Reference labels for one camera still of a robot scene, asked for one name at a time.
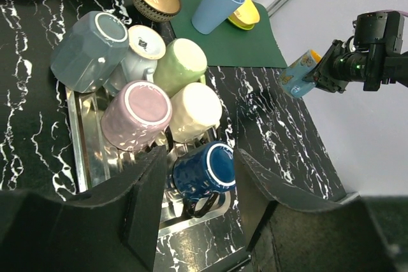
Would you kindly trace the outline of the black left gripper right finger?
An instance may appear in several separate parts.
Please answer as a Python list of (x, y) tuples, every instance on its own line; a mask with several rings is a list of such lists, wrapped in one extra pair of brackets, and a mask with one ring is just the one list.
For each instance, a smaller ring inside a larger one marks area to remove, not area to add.
[(234, 152), (246, 249), (256, 271), (406, 271), (407, 198), (330, 201)]

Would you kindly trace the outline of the blue butterfly mug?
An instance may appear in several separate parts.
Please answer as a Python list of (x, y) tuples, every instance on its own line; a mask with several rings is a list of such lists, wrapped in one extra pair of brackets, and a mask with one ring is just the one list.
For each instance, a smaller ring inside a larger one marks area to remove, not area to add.
[(316, 84), (303, 80), (320, 62), (321, 56), (314, 50), (307, 50), (279, 75), (279, 85), (292, 98), (301, 98), (310, 92)]

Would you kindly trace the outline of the cream mug black handle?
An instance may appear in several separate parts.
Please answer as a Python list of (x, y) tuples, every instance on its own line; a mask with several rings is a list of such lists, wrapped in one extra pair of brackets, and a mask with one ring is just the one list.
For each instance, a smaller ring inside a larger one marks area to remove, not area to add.
[(173, 140), (187, 143), (219, 124), (222, 104), (207, 85), (193, 82), (171, 98), (173, 115), (170, 130)]

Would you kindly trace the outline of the pink mug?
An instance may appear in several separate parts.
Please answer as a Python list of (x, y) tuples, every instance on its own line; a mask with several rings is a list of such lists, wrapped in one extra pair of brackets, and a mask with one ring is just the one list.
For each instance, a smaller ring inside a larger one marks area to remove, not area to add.
[(143, 80), (128, 83), (114, 97), (101, 117), (101, 130), (110, 144), (139, 152), (166, 130), (172, 116), (169, 96)]

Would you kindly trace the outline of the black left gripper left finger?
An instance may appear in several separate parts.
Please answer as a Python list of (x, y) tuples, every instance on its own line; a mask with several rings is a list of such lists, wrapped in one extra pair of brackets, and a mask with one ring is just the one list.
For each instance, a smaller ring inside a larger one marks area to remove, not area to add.
[(1, 192), (2, 271), (152, 271), (166, 149), (67, 201)]

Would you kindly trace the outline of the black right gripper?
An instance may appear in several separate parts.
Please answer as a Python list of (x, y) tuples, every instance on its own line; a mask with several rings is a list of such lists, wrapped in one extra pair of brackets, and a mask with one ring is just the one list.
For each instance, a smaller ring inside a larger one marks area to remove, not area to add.
[(370, 92), (382, 84), (406, 87), (407, 52), (401, 52), (406, 18), (406, 12), (396, 10), (358, 15), (349, 40), (333, 40), (323, 56), (310, 50), (315, 65), (302, 80), (331, 93), (343, 93), (350, 82), (361, 82)]

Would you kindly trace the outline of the light green mug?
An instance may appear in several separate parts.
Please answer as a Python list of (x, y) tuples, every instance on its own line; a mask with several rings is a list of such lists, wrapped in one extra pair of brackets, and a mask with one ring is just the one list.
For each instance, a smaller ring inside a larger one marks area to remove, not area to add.
[(197, 82), (207, 70), (207, 56), (199, 45), (186, 38), (177, 38), (158, 60), (154, 83), (169, 97), (186, 85)]

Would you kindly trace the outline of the dark blue mug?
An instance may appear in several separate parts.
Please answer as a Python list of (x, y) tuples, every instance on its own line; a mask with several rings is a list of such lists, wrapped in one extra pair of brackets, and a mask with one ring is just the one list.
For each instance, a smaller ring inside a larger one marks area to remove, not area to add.
[(218, 196), (236, 186), (233, 149), (221, 141), (195, 148), (175, 161), (172, 178), (186, 214), (201, 218)]

